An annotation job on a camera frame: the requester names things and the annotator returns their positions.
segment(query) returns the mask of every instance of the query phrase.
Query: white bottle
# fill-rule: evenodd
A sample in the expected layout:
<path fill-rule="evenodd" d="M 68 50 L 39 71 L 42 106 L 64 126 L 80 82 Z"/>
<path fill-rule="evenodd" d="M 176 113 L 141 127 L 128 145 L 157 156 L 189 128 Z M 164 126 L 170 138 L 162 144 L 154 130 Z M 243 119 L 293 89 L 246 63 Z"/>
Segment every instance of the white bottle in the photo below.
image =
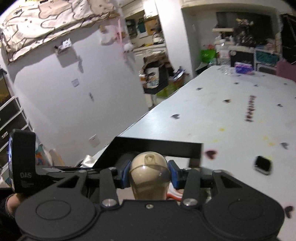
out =
<path fill-rule="evenodd" d="M 220 51 L 219 51 L 219 58 L 221 64 L 221 70 L 223 74 L 230 74 L 231 73 L 231 62 L 229 56 L 229 50 L 227 45 L 225 44 L 226 40 L 220 40 Z"/>

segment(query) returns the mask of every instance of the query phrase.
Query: wall outlet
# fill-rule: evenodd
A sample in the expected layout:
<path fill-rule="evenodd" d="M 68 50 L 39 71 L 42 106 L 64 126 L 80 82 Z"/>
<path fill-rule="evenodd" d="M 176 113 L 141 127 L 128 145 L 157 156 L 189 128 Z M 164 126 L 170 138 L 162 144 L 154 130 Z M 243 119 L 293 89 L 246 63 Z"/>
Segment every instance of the wall outlet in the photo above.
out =
<path fill-rule="evenodd" d="M 100 141 L 97 137 L 97 135 L 94 135 L 93 137 L 89 138 L 89 143 L 92 147 L 97 147 L 100 144 Z"/>

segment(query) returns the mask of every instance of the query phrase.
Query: white table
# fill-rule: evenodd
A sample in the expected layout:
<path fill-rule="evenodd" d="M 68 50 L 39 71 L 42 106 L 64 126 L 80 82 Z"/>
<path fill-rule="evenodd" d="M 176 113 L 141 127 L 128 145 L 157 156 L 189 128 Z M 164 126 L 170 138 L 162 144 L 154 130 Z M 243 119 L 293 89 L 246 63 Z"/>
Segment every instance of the white table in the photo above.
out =
<path fill-rule="evenodd" d="M 250 95 L 257 97 L 254 121 L 246 122 Z M 204 143 L 204 151 L 214 149 L 218 154 L 215 160 L 203 155 L 202 168 L 227 170 L 283 207 L 295 206 L 295 97 L 296 83 L 291 80 L 261 72 L 253 76 L 223 75 L 219 66 L 213 66 L 121 136 Z M 282 142 L 289 144 L 288 149 L 283 148 Z M 253 169 L 257 156 L 272 160 L 270 176 Z M 183 168 L 188 166 L 188 161 L 177 160 L 177 164 Z M 296 240 L 296 211 L 291 219 L 285 218 L 279 239 Z"/>

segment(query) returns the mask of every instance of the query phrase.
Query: cartoon print curtain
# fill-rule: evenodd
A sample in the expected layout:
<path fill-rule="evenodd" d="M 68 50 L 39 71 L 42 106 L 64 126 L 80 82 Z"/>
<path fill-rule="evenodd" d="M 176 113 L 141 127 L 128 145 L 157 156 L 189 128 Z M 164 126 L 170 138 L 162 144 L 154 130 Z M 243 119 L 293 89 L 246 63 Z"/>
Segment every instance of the cartoon print curtain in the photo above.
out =
<path fill-rule="evenodd" d="M 74 29 L 117 16 L 109 0 L 44 0 L 20 6 L 0 25 L 8 61 Z"/>

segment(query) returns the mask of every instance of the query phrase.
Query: screw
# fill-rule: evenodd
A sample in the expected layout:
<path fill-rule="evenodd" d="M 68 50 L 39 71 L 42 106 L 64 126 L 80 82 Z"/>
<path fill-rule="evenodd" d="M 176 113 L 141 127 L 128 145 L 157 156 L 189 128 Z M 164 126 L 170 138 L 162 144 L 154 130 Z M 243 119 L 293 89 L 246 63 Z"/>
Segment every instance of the screw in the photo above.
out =
<path fill-rule="evenodd" d="M 194 198 L 186 198 L 183 200 L 183 204 L 187 207 L 195 206 L 197 203 L 198 203 L 198 201 Z"/>
<path fill-rule="evenodd" d="M 147 204 L 147 205 L 146 205 L 146 208 L 147 208 L 147 209 L 152 209 L 152 208 L 154 208 L 154 205 L 153 205 L 153 204 Z"/>
<path fill-rule="evenodd" d="M 117 204 L 117 201 L 115 199 L 112 199 L 112 198 L 108 198 L 108 199 L 104 199 L 102 201 L 102 205 L 104 207 L 113 207 Z"/>

